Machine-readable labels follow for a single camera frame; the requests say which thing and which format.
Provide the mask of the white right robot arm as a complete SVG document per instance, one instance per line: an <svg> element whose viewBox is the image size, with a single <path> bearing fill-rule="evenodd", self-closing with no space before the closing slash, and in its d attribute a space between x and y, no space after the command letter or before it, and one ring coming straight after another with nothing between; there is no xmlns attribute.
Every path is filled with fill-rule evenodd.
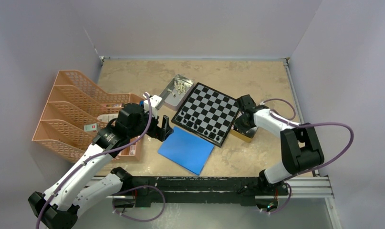
<svg viewBox="0 0 385 229"><path fill-rule="evenodd" d="M278 183L323 164L324 154L313 126L291 122L263 104L256 105L250 95L239 97L237 102L241 115L234 121L234 127L239 132L260 127L280 138L281 161L259 173L261 193L269 194Z"/></svg>

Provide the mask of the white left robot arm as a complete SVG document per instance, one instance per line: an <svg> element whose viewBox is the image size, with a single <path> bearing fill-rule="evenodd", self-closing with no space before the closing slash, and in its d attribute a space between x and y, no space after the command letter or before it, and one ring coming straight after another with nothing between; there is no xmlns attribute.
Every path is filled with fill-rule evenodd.
<svg viewBox="0 0 385 229"><path fill-rule="evenodd" d="M123 168L114 168L98 183L86 184L118 154L139 142L145 135L161 142L173 132L167 115L158 123L156 108L149 100L144 105L127 103L118 116L100 129L85 153L54 185L44 192L33 192L29 205L37 218L35 227L41 224L49 229L71 229L78 218L103 198L127 195L151 185L134 185L134 177Z"/></svg>

